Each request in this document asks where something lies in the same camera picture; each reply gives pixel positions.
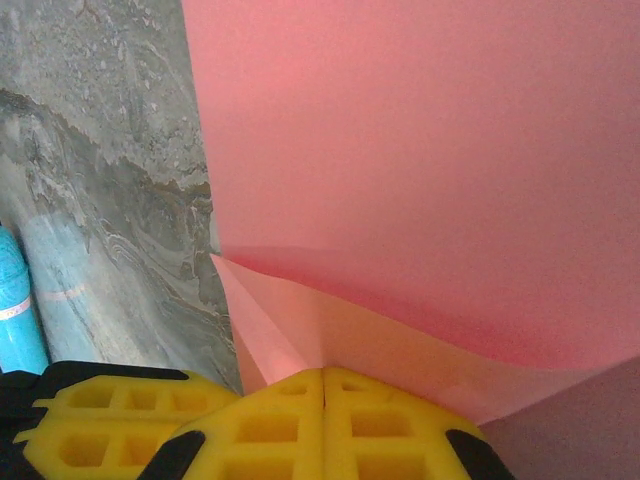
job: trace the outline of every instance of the marble surface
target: marble surface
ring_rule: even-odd
[[[0,220],[52,358],[239,389],[179,0],[3,0],[0,66]]]

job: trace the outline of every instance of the gray marble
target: gray marble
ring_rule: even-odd
[[[239,388],[179,0],[0,2],[0,169],[54,360]]]

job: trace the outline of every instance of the blue bottle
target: blue bottle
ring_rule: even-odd
[[[41,374],[48,364],[31,307],[29,269],[15,239],[0,225],[0,368]]]

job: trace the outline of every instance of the yellow plastic block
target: yellow plastic block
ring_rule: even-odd
[[[180,426],[240,397],[191,372],[187,380],[97,376],[34,406],[47,412],[21,432],[24,455],[45,478],[134,479]]]
[[[406,392],[340,368],[324,374],[326,480],[469,480],[445,433],[482,433]]]
[[[206,440],[184,480],[321,480],[323,402],[307,370],[186,425]]]

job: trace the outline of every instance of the turquoise cylinder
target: turquoise cylinder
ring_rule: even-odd
[[[29,269],[11,233],[0,226],[0,368],[41,374],[48,364],[31,306]]]

